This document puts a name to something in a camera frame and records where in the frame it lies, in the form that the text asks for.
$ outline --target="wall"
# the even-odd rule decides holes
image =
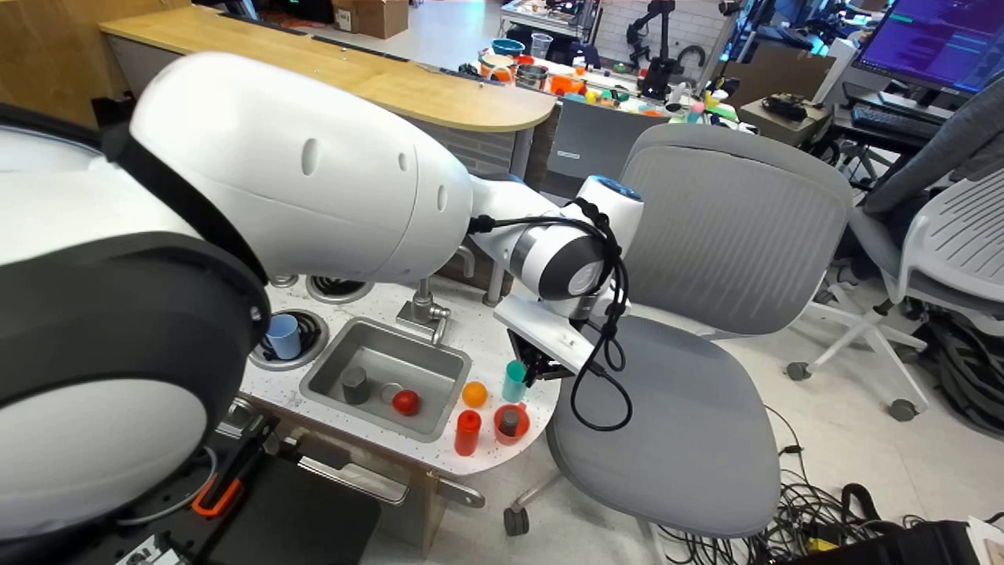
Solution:
[[[0,0],[0,102],[91,125],[91,96],[123,94],[97,22],[187,0]]]
[[[626,25],[646,12],[651,0],[603,0],[603,22],[597,46],[603,55],[626,60],[631,46],[625,41]],[[713,49],[725,16],[718,0],[679,0],[679,8],[668,16],[668,52],[679,52],[687,44]],[[651,46],[659,52],[659,19],[651,22]]]

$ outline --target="computer screen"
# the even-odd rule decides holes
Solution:
[[[977,94],[1004,72],[1004,0],[896,0],[857,61]]]

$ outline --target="gray office chair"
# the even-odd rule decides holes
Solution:
[[[965,314],[977,325],[1000,333],[1004,314],[1004,77],[974,96],[938,134],[850,216],[850,232],[877,268],[887,300],[857,309],[840,284],[839,305],[814,305],[805,318],[847,325],[815,361],[789,364],[791,380],[814,376],[850,341],[877,354],[883,374],[907,383],[887,414],[913,419],[925,406],[921,386],[894,345],[925,341],[894,333],[887,314],[916,298]]]
[[[729,333],[789,325],[814,298],[850,214],[850,187],[831,166],[710,125],[643,131],[625,181],[646,200],[626,252],[631,298]],[[746,369],[714,341],[633,314],[619,341],[633,419],[614,432],[585,426],[564,383],[550,426],[558,472],[641,520],[705,535],[760,534],[781,476]],[[586,376],[581,411],[619,419],[625,400]],[[527,529],[525,506],[545,486],[516,500],[508,534]]]

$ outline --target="sink basin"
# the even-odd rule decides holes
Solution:
[[[472,359],[456,348],[432,348],[426,338],[372,321],[347,321],[312,367],[301,392],[432,442],[443,437],[469,369]],[[391,396],[401,389],[419,396],[419,411],[412,417],[391,407]]]

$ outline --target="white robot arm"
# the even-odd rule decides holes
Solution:
[[[18,452],[0,459],[0,548],[127,506],[201,446],[268,279],[413,282],[473,235],[519,279],[499,321],[577,374],[593,345],[568,318],[641,220],[614,181],[554,207],[372,102],[226,52],[164,68],[112,163],[0,125],[0,196],[0,446]]]

